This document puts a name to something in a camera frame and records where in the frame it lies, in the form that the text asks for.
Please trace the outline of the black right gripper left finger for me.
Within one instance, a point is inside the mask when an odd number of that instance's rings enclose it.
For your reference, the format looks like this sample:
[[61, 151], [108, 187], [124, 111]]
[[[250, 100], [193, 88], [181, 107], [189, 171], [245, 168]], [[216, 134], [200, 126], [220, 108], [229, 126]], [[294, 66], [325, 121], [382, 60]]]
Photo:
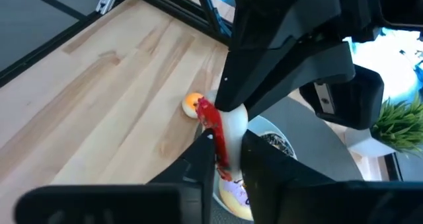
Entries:
[[43, 186], [22, 195], [16, 224], [210, 224], [215, 135], [205, 130], [147, 184]]

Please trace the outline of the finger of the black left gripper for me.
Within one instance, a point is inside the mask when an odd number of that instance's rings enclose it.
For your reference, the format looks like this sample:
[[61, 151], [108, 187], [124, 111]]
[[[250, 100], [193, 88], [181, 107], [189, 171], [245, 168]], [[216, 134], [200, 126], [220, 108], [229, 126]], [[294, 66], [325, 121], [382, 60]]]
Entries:
[[231, 45], [215, 106], [230, 112], [244, 103], [304, 35], [341, 13], [339, 5], [245, 5], [235, 9]]
[[297, 90], [320, 119], [365, 130], [379, 116], [383, 89], [378, 73], [353, 63], [347, 42], [310, 42], [294, 46], [244, 104], [255, 117]]

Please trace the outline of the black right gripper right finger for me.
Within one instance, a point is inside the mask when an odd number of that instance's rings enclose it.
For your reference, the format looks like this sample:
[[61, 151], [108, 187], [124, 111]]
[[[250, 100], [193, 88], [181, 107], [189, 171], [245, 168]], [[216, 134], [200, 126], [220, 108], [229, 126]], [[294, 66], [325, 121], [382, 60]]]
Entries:
[[423, 224], [423, 182], [335, 181], [251, 131], [241, 168], [255, 224]]

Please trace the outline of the purple icing donut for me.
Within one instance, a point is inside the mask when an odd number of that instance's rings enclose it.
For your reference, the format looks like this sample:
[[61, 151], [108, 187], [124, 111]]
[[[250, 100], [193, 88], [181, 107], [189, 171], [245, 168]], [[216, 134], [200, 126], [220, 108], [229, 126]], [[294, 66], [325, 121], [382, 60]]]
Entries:
[[234, 182], [220, 179], [219, 194], [221, 200], [232, 214], [241, 219], [253, 220], [249, 197], [242, 179]]

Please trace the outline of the round flat tray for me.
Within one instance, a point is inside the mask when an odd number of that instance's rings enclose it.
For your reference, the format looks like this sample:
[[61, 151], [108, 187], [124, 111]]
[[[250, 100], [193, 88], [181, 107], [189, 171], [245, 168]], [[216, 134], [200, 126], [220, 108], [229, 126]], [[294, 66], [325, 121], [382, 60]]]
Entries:
[[[363, 180], [352, 155], [340, 138], [314, 112], [298, 101], [286, 97], [264, 111], [260, 116], [274, 124], [288, 139], [299, 162], [335, 181]], [[351, 210], [346, 217], [328, 222], [323, 218], [306, 215], [280, 224], [360, 224]], [[328, 212], [333, 217], [339, 213]]]

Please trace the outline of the green plant in white pot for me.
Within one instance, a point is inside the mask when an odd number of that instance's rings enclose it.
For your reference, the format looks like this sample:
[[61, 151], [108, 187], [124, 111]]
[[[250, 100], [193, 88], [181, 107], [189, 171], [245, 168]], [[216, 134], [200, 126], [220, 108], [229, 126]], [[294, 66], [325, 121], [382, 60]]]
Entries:
[[348, 128], [344, 133], [347, 148], [362, 157], [382, 157], [406, 153], [423, 157], [423, 102], [413, 100], [383, 102], [380, 115], [369, 129]]

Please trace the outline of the white plate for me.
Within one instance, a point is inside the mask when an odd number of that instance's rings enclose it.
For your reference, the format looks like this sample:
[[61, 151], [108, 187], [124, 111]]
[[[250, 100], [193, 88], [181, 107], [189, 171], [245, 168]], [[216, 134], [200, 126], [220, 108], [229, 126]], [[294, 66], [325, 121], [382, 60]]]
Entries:
[[[249, 122], [249, 130], [266, 140], [281, 152], [296, 159], [297, 156], [286, 136], [270, 121], [262, 116], [257, 116]], [[241, 219], [225, 206], [219, 194], [219, 180], [222, 179], [215, 173], [213, 182], [213, 204], [211, 207], [211, 224], [254, 224], [254, 221]]]

